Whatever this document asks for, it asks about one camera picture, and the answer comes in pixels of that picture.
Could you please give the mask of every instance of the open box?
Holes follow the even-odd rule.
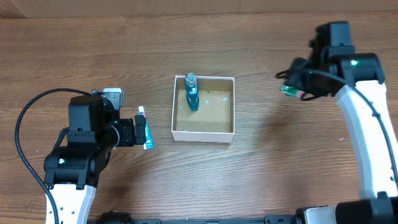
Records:
[[[199,110],[191,111],[185,76],[174,83],[172,134],[175,141],[231,142],[235,134],[235,79],[197,77]]]

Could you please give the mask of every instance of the wooden table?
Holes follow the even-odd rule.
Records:
[[[146,106],[156,148],[118,148],[101,173],[90,217],[263,217],[358,199],[358,171],[333,98],[301,102],[279,91],[279,70],[306,57],[317,25],[348,20],[358,52],[375,52],[398,125],[398,13],[284,13],[211,16],[0,19],[0,223],[43,223],[45,197],[19,158],[14,127],[22,107],[51,88],[126,91],[123,117]],[[228,144],[174,142],[175,75],[236,79],[236,134]],[[55,93],[32,106],[21,144],[43,161],[68,126]]]

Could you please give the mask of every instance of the green led light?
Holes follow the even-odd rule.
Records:
[[[351,62],[351,65],[354,65],[354,66],[358,64],[357,60],[351,60],[350,62]]]

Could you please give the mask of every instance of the cable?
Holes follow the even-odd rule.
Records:
[[[388,149],[388,153],[389,153],[389,155],[390,155],[390,160],[391,160],[391,168],[392,168],[392,172],[394,173],[394,180],[395,180],[395,182],[396,182],[396,186],[397,186],[397,190],[398,190],[398,171],[397,171],[397,166],[396,166],[396,159],[395,159],[395,157],[394,157],[394,152],[392,151],[391,141],[390,141],[390,138],[389,138],[389,136],[388,136],[386,127],[385,127],[385,125],[384,125],[384,123],[383,123],[383,121],[382,121],[382,119],[381,119],[381,116],[380,116],[380,114],[377,112],[377,110],[374,108],[372,102],[370,102],[370,101],[366,98],[366,96],[364,96],[357,88],[355,88],[355,84],[350,84],[350,83],[348,83],[346,80],[344,80],[344,79],[342,79],[342,78],[340,78],[340,77],[338,77],[338,76],[336,76],[336,75],[333,75],[333,74],[328,73],[328,72],[319,71],[319,70],[308,70],[308,72],[309,72],[309,74],[313,73],[313,74],[317,74],[317,75],[322,75],[322,76],[324,76],[324,77],[328,77],[328,78],[331,78],[331,79],[333,79],[333,80],[336,80],[336,81],[338,81],[338,82],[340,82],[340,83],[342,83],[342,84],[348,85],[348,86],[351,87],[351,88],[354,90],[354,92],[355,92],[356,94],[358,94],[358,95],[365,101],[365,103],[370,107],[370,109],[371,109],[372,112],[373,112],[372,116],[373,116],[373,117],[376,117],[377,120],[379,121],[381,131],[383,132],[384,139],[386,140],[387,149]]]
[[[326,96],[325,94],[321,94],[321,95],[317,95],[317,96],[310,96],[310,97],[304,98],[305,95],[306,95],[306,93],[304,93],[304,95],[302,95],[300,97],[301,101],[310,101],[310,100],[318,99],[319,97]]]
[[[284,70],[284,71],[278,72],[278,73],[275,74],[275,77],[276,77],[276,78],[285,78],[285,77],[286,77],[286,74],[287,74],[289,71],[290,71],[290,70],[288,69],[288,70]]]
[[[60,145],[61,145],[63,139],[65,138],[65,136],[67,135],[68,132],[69,132],[69,127],[63,128],[63,129],[60,131],[60,134],[58,135],[58,139],[57,139],[57,141],[55,142],[54,147],[52,148],[53,150],[56,149],[56,148],[58,148],[58,147],[60,147]]]
[[[29,101],[28,104],[26,104],[26,106],[24,107],[24,109],[22,109],[21,113],[19,114],[18,120],[17,120],[17,124],[15,126],[15,145],[17,147],[18,150],[18,154],[21,157],[22,161],[24,162],[25,166],[27,167],[27,169],[30,171],[30,173],[33,175],[33,177],[37,180],[37,182],[40,184],[40,186],[43,188],[45,194],[47,194],[47,197],[50,200],[51,206],[52,206],[52,210],[53,210],[53,214],[54,214],[54,220],[55,220],[55,224],[59,224],[59,219],[58,219],[58,210],[57,210],[57,205],[55,204],[55,200],[51,195],[50,190],[47,188],[47,186],[44,184],[43,180],[39,177],[39,175],[37,175],[36,171],[33,169],[33,167],[29,164],[29,162],[27,161],[24,153],[22,152],[22,148],[21,148],[21,144],[19,143],[19,127],[21,126],[21,121],[22,118],[24,117],[24,114],[26,113],[27,109],[34,103],[36,102],[38,99],[40,99],[41,97],[48,95],[50,93],[55,93],[58,91],[68,91],[68,92],[72,92],[72,93],[80,93],[83,95],[90,95],[87,92],[84,91],[80,91],[80,90],[72,90],[72,89],[68,89],[68,88],[58,88],[58,89],[53,89],[53,90],[48,90],[45,91],[42,94],[39,94],[38,96],[36,96],[35,98],[33,98],[32,100]]]

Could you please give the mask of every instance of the blue bottle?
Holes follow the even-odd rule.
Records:
[[[194,73],[188,73],[185,77],[185,90],[187,91],[188,106],[192,111],[198,111],[199,108],[199,89],[197,76]]]

